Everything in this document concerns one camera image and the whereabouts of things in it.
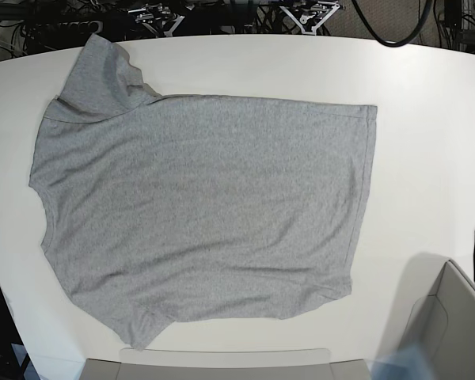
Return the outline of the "grey T-shirt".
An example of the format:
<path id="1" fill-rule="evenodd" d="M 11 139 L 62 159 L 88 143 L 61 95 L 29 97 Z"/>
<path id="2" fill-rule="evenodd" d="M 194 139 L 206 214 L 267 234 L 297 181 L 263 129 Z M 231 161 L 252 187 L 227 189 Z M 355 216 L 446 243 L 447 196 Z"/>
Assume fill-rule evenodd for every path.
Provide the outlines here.
<path id="1" fill-rule="evenodd" d="M 134 349 L 175 322 L 288 319 L 352 291 L 378 110 L 162 96 L 93 35 L 29 184 L 66 296 Z"/>

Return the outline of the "black power strip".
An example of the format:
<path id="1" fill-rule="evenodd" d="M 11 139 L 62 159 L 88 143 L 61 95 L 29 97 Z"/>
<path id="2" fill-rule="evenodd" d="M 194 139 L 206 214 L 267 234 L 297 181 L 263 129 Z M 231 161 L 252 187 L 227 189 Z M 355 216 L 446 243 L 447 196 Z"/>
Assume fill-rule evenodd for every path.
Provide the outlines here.
<path id="1" fill-rule="evenodd" d="M 103 30 L 102 21 L 64 21 L 50 24 L 35 24 L 35 28 L 42 32 L 62 33 L 99 33 Z"/>

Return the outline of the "grey box at right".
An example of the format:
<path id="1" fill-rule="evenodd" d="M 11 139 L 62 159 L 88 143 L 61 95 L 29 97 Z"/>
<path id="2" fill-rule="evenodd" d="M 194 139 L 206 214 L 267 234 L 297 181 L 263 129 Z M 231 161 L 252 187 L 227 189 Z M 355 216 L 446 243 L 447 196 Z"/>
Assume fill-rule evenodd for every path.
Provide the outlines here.
<path id="1" fill-rule="evenodd" d="M 414 348 L 431 379 L 475 379 L 475 284 L 452 260 L 414 303 L 401 348 Z"/>

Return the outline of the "grey box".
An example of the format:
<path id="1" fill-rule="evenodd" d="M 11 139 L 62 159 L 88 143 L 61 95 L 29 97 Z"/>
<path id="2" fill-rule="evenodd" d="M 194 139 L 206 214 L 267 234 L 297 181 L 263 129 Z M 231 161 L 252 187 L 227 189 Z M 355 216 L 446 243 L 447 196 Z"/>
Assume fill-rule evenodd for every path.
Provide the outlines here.
<path id="1" fill-rule="evenodd" d="M 401 348 L 414 348 L 431 379 L 475 379 L 475 284 L 452 260 L 414 303 Z"/>
<path id="2" fill-rule="evenodd" d="M 333 362 L 324 348 L 287 351 L 136 351 L 87 359 L 81 379 L 370 379 L 362 359 Z"/>

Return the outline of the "grey box at bottom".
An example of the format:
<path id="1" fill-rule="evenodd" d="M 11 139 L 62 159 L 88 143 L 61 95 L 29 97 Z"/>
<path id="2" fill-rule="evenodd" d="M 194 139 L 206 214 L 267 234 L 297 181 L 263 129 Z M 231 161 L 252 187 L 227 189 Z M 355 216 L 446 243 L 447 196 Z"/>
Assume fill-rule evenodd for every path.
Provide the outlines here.
<path id="1" fill-rule="evenodd" d="M 287 351 L 136 351 L 87 359 L 81 379 L 370 379 L 362 359 L 333 362 L 324 348 Z"/>

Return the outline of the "blue cloth at bottom right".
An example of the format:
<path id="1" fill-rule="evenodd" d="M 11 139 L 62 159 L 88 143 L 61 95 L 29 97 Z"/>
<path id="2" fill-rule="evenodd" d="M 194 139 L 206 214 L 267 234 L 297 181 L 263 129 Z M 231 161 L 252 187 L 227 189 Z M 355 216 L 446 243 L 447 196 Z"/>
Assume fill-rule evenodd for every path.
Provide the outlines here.
<path id="1" fill-rule="evenodd" d="M 419 345 L 406 348 L 375 361 L 370 370 L 372 379 L 423 380 L 433 379 L 433 373 Z"/>

